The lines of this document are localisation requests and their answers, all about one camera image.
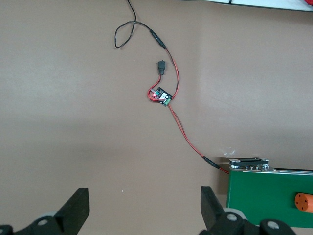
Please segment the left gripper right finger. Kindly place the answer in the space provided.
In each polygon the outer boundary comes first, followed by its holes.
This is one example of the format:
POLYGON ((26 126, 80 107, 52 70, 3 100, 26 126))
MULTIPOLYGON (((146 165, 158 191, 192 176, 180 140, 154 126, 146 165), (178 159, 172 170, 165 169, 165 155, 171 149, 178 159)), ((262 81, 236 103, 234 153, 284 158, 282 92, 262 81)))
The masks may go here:
POLYGON ((206 225, 199 235, 296 235, 285 222, 264 219, 254 225, 235 209, 224 210, 210 186, 201 187, 201 214, 206 225))

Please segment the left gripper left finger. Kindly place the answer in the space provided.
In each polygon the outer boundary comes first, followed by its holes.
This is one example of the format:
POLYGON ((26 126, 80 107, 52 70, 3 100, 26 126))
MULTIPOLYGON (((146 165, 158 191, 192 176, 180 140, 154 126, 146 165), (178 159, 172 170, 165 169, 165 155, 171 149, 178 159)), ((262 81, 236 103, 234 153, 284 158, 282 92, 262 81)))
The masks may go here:
POLYGON ((89 190, 79 188, 53 216, 42 216, 19 231, 0 225, 0 235, 78 235, 88 216, 89 190))

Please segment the orange cylinder white print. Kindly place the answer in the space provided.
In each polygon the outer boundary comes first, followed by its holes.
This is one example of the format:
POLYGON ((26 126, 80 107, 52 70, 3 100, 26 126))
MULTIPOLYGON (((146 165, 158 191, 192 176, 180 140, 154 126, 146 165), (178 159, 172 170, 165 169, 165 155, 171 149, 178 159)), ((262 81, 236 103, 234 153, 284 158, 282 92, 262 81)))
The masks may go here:
POLYGON ((294 198, 298 210, 313 213, 313 194, 298 193, 294 198))

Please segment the green conveyor belt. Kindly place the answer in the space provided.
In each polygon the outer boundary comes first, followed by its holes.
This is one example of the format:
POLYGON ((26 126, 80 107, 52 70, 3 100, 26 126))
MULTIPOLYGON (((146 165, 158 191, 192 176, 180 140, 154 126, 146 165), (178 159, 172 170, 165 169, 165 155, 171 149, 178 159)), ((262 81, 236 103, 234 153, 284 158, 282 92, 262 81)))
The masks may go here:
POLYGON ((313 170, 273 168, 266 158, 229 159, 226 206, 241 211, 253 224, 272 218, 313 229, 313 213, 295 206, 298 193, 313 194, 313 170))

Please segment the small green circuit board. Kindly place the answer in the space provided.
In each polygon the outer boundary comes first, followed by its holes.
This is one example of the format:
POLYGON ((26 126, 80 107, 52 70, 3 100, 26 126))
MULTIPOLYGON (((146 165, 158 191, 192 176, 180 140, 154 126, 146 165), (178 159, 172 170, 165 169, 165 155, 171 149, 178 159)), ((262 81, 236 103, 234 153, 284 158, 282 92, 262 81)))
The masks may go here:
POLYGON ((152 102, 160 103, 165 107, 168 106, 173 99, 173 97, 161 87, 158 87, 156 90, 150 88, 149 92, 149 98, 152 102))

